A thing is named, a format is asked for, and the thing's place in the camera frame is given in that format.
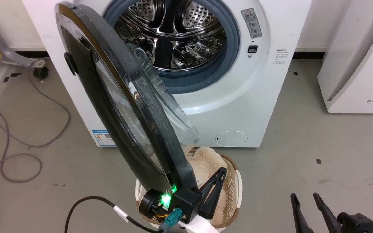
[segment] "cable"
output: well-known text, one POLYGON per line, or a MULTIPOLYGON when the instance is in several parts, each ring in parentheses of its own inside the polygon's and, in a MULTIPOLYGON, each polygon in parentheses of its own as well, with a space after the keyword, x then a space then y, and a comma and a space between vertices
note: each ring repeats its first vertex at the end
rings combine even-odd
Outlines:
POLYGON ((1 175, 4 177, 4 179, 6 179, 7 181, 9 182, 13 182, 13 183, 25 183, 25 182, 28 182, 34 178, 36 178, 41 170, 43 169, 43 163, 41 161, 41 159, 39 159, 37 156, 35 155, 31 155, 31 154, 28 154, 28 153, 19 153, 19 154, 15 154, 15 155, 10 155, 10 156, 6 156, 6 152, 8 150, 8 147, 9 147, 9 138, 12 137, 13 139, 15 139, 16 141, 18 141, 19 143, 23 144, 23 145, 26 145, 26 146, 29 146, 29 147, 44 147, 44 146, 48 146, 50 145, 51 143, 53 143, 58 137, 60 137, 62 135, 62 133, 65 131, 65 129, 67 128, 68 124, 70 123, 70 120, 71 120, 71 114, 70 114, 70 111, 64 106, 62 105, 61 103, 59 103, 58 101, 54 100, 53 98, 47 96, 46 94, 42 93, 38 88, 37 86, 33 83, 32 79, 31 79, 31 69, 32 69, 32 66, 37 63, 38 61, 40 61, 42 59, 38 59, 36 60, 35 62, 31 63, 31 65, 28 67, 28 79, 30 80, 32 86, 34 87, 34 89, 40 93, 41 95, 43 95, 44 97, 46 97, 47 99, 51 100, 52 102, 56 103, 57 105, 59 105, 60 107, 62 107, 64 109, 64 111, 67 112, 68 114, 68 119, 67 119, 67 122, 66 124, 64 125, 63 129, 52 139, 50 140, 49 142, 47 143, 44 143, 42 145, 31 145, 31 144, 28 144, 28 143, 25 143, 21 140, 19 140, 17 137, 15 137, 14 135, 12 135, 10 132, 9 132, 9 127, 8 127, 8 123, 6 122, 6 119, 5 117, 2 115, 2 113, 0 112, 0 117, 2 118, 3 122, 4 122, 4 126, 0 123, 0 128, 6 133, 6 146, 5 146, 5 149, 4 149, 4 153, 3 153, 3 156, 0 160, 0 164, 1 164, 1 167, 0 167, 0 172, 1 172, 1 175), (4 161, 7 160, 7 159, 10 159, 10 158, 13 158, 13 157, 17 157, 17 156, 30 156, 30 157, 33 157, 34 159, 36 159, 38 161, 38 163, 40 164, 40 168, 39 170, 37 171, 37 173, 28 178, 28 179, 25 179, 25 180, 15 180, 15 179, 11 179, 9 177, 7 177, 4 173, 4 168, 3 168, 3 165, 4 165, 4 161))
POLYGON ((127 216, 126 217, 131 223, 135 224, 136 226, 138 226, 139 228, 143 229, 143 230, 146 230, 147 232, 151 232, 151 233, 161 233, 163 232, 163 230, 151 230, 149 228, 146 228, 144 225, 138 223, 137 221, 135 221, 133 218, 131 218, 130 216, 127 216))
POLYGON ((129 215, 127 215, 126 213, 124 213, 122 210, 120 210, 120 208, 117 207, 117 205, 113 204, 111 201, 109 201, 106 198, 103 198, 101 196, 88 196, 88 197, 85 197, 85 198, 82 198, 82 199, 78 200, 71 207, 71 209, 70 209, 70 211, 68 212, 68 215, 67 215, 67 220, 65 221, 64 233, 68 232, 68 224, 70 222, 71 214, 73 213, 73 211, 76 208, 76 206, 78 204, 84 202, 84 201, 87 201, 87 200, 99 200, 99 201, 105 202, 106 204, 110 205, 113 209, 115 209, 115 211, 120 215, 120 217, 122 217, 123 219, 126 218, 131 223, 135 224, 137 227, 139 227, 139 228, 141 228, 143 230, 146 230, 147 232, 151 232, 151 233, 162 233, 163 232, 163 230, 151 230, 151 229, 145 227, 144 225, 140 224, 139 222, 137 222, 136 220, 134 220, 133 218, 131 218, 129 215))
POLYGON ((169 216, 169 214, 164 214, 164 215, 154 215, 153 218, 154 220, 158 220, 158 218, 167 218, 169 216))

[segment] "door glass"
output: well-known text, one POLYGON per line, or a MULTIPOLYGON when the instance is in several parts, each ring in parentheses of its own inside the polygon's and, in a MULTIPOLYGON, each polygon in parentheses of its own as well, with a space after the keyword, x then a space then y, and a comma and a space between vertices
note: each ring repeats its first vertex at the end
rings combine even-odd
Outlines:
MULTIPOLYGON (((143 149, 144 155, 146 155, 148 159, 153 161, 155 167, 158 168, 158 170, 162 174, 164 174, 162 167, 159 163, 159 160, 157 159, 156 153, 153 147, 151 146, 151 142, 146 136, 146 133, 142 128, 137 116, 135 115, 135 112, 130 106, 129 101, 126 99, 122 90, 117 85, 113 76, 110 74, 110 71, 105 66, 104 62, 99 58, 98 54, 96 52, 92 52, 92 54, 93 60, 95 61, 97 72, 100 78, 102 79, 103 83, 105 84, 105 87, 108 89, 108 93, 110 94, 111 99, 114 101, 115 108, 122 116, 122 119, 126 122, 126 131, 132 135, 133 139, 138 144, 138 146, 140 146, 143 149)), ((138 96, 136 88, 131 83, 129 83, 128 86, 132 95, 136 98, 138 96)))
POLYGON ((185 112, 174 99, 173 95, 168 91, 167 87, 157 74, 153 65, 149 61, 146 53, 138 46, 127 44, 129 50, 138 59, 146 78, 150 81, 150 85, 154 87, 155 94, 158 97, 175 134, 181 143, 184 153, 188 153, 198 142, 199 134, 194 125, 189 121, 185 112))

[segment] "beige stuffed toy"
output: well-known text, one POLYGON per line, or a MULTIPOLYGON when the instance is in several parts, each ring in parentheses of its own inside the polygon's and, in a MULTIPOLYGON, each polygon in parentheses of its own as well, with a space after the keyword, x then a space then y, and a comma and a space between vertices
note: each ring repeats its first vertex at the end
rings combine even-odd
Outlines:
MULTIPOLYGON (((186 159, 194 170, 198 188, 201 188, 219 168, 227 168, 227 164, 221 155, 217 154, 214 149, 209 147, 197 149, 194 155, 187 155, 186 159)), ((224 222, 224 208, 226 204, 227 194, 225 190, 222 189, 212 224, 222 224, 224 222)))

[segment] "washing machine door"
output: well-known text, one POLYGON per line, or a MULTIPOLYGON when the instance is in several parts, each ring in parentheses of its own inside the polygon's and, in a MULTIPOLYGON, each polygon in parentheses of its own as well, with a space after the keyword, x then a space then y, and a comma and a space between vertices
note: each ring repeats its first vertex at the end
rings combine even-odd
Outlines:
POLYGON ((198 132, 143 50, 88 6, 58 3, 56 20, 70 71, 141 184, 164 193, 196 187, 185 153, 198 132))

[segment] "laundry basket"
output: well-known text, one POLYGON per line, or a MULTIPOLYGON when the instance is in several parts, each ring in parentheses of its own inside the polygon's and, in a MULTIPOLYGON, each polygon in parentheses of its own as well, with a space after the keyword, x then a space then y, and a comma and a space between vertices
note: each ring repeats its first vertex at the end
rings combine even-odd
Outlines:
MULTIPOLYGON (((221 154, 222 158, 227 163, 227 177, 224 181, 223 189, 227 194, 227 204, 224 208, 224 221, 222 224, 213 225, 218 232, 222 232, 228 225, 237 218, 238 212, 240 212, 241 197, 243 195, 243 182, 241 181, 240 172, 237 169, 235 162, 226 155, 221 154)), ((142 187, 139 180, 136 179, 135 187, 135 198, 136 208, 139 209, 139 201, 145 195, 146 190, 142 187)), ((146 218, 146 216, 140 214, 146 221, 152 226, 158 228, 160 223, 156 220, 146 218)))

